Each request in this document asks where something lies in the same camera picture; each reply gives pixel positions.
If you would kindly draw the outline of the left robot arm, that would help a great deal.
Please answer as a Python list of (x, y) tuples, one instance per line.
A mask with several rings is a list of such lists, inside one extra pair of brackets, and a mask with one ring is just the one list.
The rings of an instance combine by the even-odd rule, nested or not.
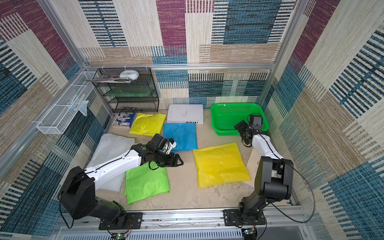
[(97, 197), (96, 190), (128, 170), (151, 163), (160, 168), (175, 168), (184, 164), (179, 154), (164, 153), (150, 144), (133, 145), (127, 152), (103, 164), (87, 169), (71, 169), (58, 194), (59, 208), (65, 208), (73, 220), (90, 216), (99, 218), (106, 226), (127, 228), (127, 211), (116, 201)]

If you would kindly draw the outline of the lime green raincoat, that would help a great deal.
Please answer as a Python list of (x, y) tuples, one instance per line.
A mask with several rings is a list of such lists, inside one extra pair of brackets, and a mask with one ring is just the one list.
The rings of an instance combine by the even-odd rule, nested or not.
[(132, 204), (162, 193), (169, 193), (169, 178), (166, 168), (157, 168), (155, 163), (144, 164), (126, 171), (125, 196)]

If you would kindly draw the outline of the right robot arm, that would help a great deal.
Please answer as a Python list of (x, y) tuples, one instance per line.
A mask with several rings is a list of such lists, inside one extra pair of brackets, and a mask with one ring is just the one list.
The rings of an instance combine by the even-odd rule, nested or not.
[(254, 191), (238, 205), (240, 224), (263, 224), (263, 209), (270, 203), (288, 200), (292, 195), (294, 164), (273, 146), (269, 136), (261, 133), (260, 125), (240, 121), (234, 126), (245, 144), (251, 144), (261, 156), (254, 181)]

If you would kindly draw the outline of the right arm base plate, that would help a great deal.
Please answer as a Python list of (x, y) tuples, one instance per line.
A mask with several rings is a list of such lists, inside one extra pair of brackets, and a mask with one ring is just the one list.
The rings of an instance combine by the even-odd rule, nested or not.
[(222, 210), (225, 226), (253, 226), (265, 225), (267, 223), (262, 213), (255, 211), (251, 213), (239, 213), (238, 209)]

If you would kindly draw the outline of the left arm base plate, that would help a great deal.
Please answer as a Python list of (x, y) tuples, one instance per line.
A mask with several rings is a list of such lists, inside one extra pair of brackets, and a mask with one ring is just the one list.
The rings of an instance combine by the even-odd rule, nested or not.
[(143, 213), (141, 212), (126, 212), (121, 214), (116, 220), (112, 222), (101, 221), (99, 225), (100, 231), (106, 230), (138, 230), (141, 228)]

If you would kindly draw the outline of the large yellow raincoat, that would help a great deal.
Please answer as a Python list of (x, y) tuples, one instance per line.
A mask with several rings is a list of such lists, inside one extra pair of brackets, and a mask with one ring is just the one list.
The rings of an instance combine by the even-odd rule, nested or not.
[(200, 189), (251, 179), (235, 142), (193, 150), (193, 155)]

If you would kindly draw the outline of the green plastic basket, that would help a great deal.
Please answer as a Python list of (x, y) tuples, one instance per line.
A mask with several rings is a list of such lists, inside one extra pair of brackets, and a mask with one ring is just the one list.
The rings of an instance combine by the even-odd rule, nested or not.
[(241, 121), (249, 122), (250, 114), (263, 117), (262, 131), (269, 129), (269, 123), (262, 107), (254, 103), (220, 103), (210, 108), (212, 126), (218, 136), (239, 136), (235, 125)]

